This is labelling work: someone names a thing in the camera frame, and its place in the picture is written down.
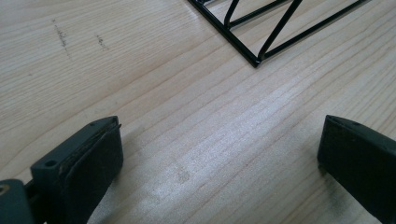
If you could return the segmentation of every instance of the black wire rack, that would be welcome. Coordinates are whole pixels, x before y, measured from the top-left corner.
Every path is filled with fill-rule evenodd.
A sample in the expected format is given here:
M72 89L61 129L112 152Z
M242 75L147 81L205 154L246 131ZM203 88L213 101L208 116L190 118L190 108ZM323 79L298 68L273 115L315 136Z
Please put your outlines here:
M343 8L342 10L338 11L337 13L333 14L329 18L324 21L319 22L318 24L308 28L307 30L301 32L300 34L296 35L295 37L285 41L284 43L280 44L279 46L275 47L274 49L269 50L271 45L274 43L275 39L285 27L286 23L289 21L290 17L293 15L295 10L298 6L303 2L303 0L275 0L274 2L261 7L247 15L231 21L231 16L233 15L236 6L239 3L239 0L233 0L231 2L230 8L227 11L225 16L224 22L218 20L218 18L213 15L210 10L205 6L208 2L213 2L216 0L189 0L199 12L201 12L204 17L212 25L253 65L253 67L258 67L262 62L265 60L274 57L278 53L284 51L285 49L290 48L291 46L299 43L300 41L306 39L307 37L313 35L314 33L320 31L321 29L329 26L335 21L343 18L345 15L349 14L353 10L361 7L363 4L371 1L371 0L358 0L353 4L349 5L348 7ZM283 17L280 19L279 23L276 25L273 32L268 36L267 40L265 41L264 45L262 46L259 55L254 55L250 49L248 49L239 39L236 37L231 29L237 25L241 25L247 21L250 21L260 15L264 15L272 10L275 10L279 7L284 6L285 4L291 2L289 8L286 10Z

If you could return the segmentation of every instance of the light wood surface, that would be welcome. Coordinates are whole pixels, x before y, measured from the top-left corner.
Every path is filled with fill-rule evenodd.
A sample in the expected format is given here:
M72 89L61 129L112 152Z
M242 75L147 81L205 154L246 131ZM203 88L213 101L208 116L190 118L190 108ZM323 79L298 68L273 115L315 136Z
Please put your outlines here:
M276 44L351 2L303 1ZM235 33L258 52L284 9ZM254 69L187 0L2 0L0 178L117 115L124 166L90 223L376 223L316 156L327 114L396 139L395 25L371 1Z

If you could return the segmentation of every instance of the screw hole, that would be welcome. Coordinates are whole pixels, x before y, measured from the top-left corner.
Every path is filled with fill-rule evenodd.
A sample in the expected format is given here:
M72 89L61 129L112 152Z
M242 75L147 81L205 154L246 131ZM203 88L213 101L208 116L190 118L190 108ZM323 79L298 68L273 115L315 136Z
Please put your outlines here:
M9 190L9 185L0 185L0 196Z
M45 165L46 165L47 167L54 166L54 165L56 165L56 161L47 161L47 162L45 163Z

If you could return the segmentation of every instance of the scratch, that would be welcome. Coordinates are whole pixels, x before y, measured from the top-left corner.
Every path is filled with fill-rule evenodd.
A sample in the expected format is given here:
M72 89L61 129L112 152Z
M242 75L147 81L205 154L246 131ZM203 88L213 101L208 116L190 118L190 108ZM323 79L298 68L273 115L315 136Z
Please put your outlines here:
M53 23L53 25L55 26L55 31L56 31L56 33L58 34L59 39L61 40L62 47L64 48L64 51L66 51L67 57L68 57L70 60L72 60L71 57L70 57L69 51L67 50L67 47L66 47L66 46L67 46L66 34L65 34L63 31L61 31L61 30L59 29L58 25L57 25L55 22L56 22L56 20L52 20L52 23Z
M103 38L99 35L96 35L96 38L98 39L99 45L102 46L103 50L108 49L108 47L105 45L105 43L103 43Z

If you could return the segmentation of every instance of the wood grain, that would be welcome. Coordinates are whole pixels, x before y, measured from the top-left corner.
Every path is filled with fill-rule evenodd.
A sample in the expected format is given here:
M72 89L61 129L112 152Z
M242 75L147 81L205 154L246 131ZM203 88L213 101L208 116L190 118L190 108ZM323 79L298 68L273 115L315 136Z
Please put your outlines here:
M304 1L276 44L350 2ZM282 9L235 34L258 52ZM371 1L254 69L187 0L1 1L0 178L117 115L124 167L90 223L376 223L316 156L327 114L396 139L395 25Z

